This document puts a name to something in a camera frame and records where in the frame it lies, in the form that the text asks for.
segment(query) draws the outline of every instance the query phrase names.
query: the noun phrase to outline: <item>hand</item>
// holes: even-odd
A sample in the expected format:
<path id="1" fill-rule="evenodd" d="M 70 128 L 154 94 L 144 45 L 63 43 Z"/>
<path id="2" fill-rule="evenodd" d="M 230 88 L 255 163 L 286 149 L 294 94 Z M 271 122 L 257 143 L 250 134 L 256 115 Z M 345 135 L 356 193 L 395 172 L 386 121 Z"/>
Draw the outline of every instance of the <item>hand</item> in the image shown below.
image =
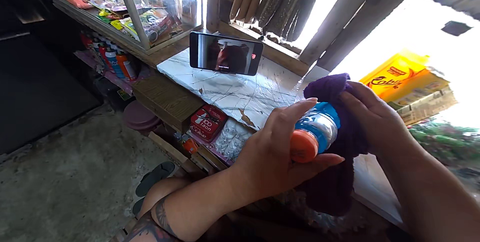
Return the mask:
<path id="1" fill-rule="evenodd" d="M 275 108 L 264 128 L 252 135 L 235 164 L 232 180 L 244 199 L 254 202 L 298 186 L 307 179 L 345 159 L 336 154 L 319 154 L 309 163 L 292 164 L 290 138 L 295 123 L 317 103 L 317 98 Z"/>
<path id="2" fill-rule="evenodd" d="M 374 153 L 378 156 L 393 148 L 404 149 L 417 145 L 417 141 L 406 129 L 399 114 L 362 83 L 348 81 L 358 98 L 342 92 L 340 98 L 357 117 Z"/>

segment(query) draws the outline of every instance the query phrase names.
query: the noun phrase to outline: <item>purple cloth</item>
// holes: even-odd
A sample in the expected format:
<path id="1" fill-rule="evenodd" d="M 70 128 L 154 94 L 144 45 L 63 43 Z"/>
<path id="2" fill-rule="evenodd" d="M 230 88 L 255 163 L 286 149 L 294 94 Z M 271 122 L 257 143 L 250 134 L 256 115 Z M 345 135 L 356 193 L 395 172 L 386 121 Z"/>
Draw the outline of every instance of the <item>purple cloth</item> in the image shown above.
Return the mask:
<path id="1" fill-rule="evenodd" d="M 319 102 L 330 103 L 340 118 L 336 141 L 325 153 L 340 155 L 345 158 L 345 161 L 328 168 L 297 187 L 297 190 L 306 192 L 308 207 L 332 216 L 342 216 L 350 210 L 353 158 L 359 154 L 366 154 L 368 149 L 361 125 L 339 98 L 344 90 L 355 96 L 353 88 L 347 84 L 349 79 L 348 73 L 329 75 L 311 82 L 303 90 L 305 98 L 316 97 Z"/>

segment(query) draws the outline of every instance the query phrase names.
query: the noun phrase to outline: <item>marble countertop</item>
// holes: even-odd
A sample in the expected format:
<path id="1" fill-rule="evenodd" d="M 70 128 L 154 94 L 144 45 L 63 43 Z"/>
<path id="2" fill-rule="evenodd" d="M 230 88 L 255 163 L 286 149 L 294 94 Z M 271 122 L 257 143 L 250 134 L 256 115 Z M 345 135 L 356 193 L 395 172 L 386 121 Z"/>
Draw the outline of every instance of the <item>marble countertop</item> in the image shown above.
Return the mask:
<path id="1" fill-rule="evenodd" d="M 190 67 L 186 49 L 157 65 L 157 69 L 208 104 L 256 130 L 261 129 L 274 108 L 303 99 L 303 89 L 328 72 L 315 67 L 304 79 L 262 57 L 255 76 L 219 73 Z"/>

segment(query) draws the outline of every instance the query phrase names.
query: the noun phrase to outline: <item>plastic bottle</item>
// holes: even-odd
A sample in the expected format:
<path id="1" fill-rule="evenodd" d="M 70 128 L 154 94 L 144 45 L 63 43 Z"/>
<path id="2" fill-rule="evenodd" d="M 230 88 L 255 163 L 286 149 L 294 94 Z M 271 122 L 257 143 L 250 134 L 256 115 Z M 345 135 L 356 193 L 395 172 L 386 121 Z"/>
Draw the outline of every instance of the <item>plastic bottle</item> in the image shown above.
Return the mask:
<path id="1" fill-rule="evenodd" d="M 100 55 L 102 56 L 103 61 L 105 61 L 105 67 L 107 67 L 111 73 L 115 73 L 115 70 L 113 69 L 112 64 L 110 63 L 108 58 L 105 56 L 105 53 L 106 53 L 105 43 L 100 42 L 98 44 L 98 49 L 99 49 Z"/>
<path id="2" fill-rule="evenodd" d="M 290 157 L 305 163 L 323 153 L 337 138 L 340 119 L 327 102 L 319 102 L 295 124 L 290 140 Z"/>
<path id="3" fill-rule="evenodd" d="M 85 48 L 93 49 L 93 41 L 84 30 L 80 31 L 80 39 Z"/>
<path id="4" fill-rule="evenodd" d="M 93 54 L 95 55 L 95 60 L 97 61 L 97 63 L 104 65 L 104 67 L 107 67 L 105 59 L 102 57 L 102 54 L 100 53 L 100 49 L 99 49 L 100 40 L 98 38 L 93 38 L 92 47 L 94 50 Z"/>
<path id="5" fill-rule="evenodd" d="M 125 75 L 123 75 L 122 69 L 120 68 L 118 62 L 117 62 L 117 54 L 115 53 L 114 50 L 112 50 L 110 47 L 106 48 L 105 56 L 106 59 L 110 62 L 110 65 L 112 65 L 112 68 L 117 75 L 118 78 L 125 78 Z"/>
<path id="6" fill-rule="evenodd" d="M 137 73 L 122 49 L 117 51 L 117 63 L 128 81 L 137 80 Z"/>
<path id="7" fill-rule="evenodd" d="M 118 50 L 117 44 L 114 43 L 114 42 L 112 42 L 112 41 L 110 42 L 110 47 L 111 47 L 111 49 L 113 49 L 115 52 Z"/>

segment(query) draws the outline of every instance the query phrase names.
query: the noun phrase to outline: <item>glass display case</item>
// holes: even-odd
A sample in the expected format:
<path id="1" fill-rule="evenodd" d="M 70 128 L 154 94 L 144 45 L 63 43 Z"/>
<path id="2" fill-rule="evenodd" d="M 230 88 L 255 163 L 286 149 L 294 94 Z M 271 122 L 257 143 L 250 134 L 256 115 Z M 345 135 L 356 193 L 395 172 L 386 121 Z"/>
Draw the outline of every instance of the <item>glass display case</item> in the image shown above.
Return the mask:
<path id="1" fill-rule="evenodd" d="M 204 23 L 203 0 L 54 0 L 54 5 L 81 23 L 118 35 L 145 54 Z"/>

